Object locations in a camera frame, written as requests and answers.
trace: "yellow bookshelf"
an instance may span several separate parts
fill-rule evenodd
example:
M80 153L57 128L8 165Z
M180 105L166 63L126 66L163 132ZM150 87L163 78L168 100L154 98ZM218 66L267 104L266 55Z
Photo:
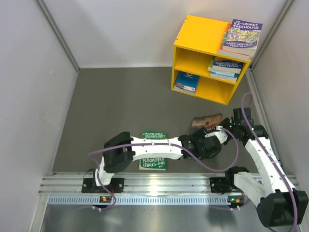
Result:
M227 22L188 15L174 43L171 89L179 71L199 75L195 97L228 105L251 60L243 61L217 54ZM243 62L236 82L210 77L207 70L212 56Z

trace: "shelf compartment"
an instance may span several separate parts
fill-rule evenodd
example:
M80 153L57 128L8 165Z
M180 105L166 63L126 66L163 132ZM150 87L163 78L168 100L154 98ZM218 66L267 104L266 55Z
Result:
M207 68L211 62L212 55L194 52L182 48L176 49L179 50L179 56L176 58L175 69L235 85L236 82L210 77L211 73L207 70Z
M175 70L175 74L174 74L175 81L176 81L178 73L179 72ZM224 83L218 80L213 80L210 78L200 77L195 94L188 94L188 93L184 93L184 94L227 105L229 101L229 96L231 95L233 89L234 89L234 85Z

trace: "wall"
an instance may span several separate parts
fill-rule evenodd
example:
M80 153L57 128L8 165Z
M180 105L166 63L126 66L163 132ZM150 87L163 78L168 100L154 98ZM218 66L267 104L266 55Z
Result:
M263 23L284 0L44 0L81 68L171 66L186 15Z
M309 192L309 1L296 0L254 74L285 167Z
M0 3L1 231L26 231L51 170L76 71L34 0Z

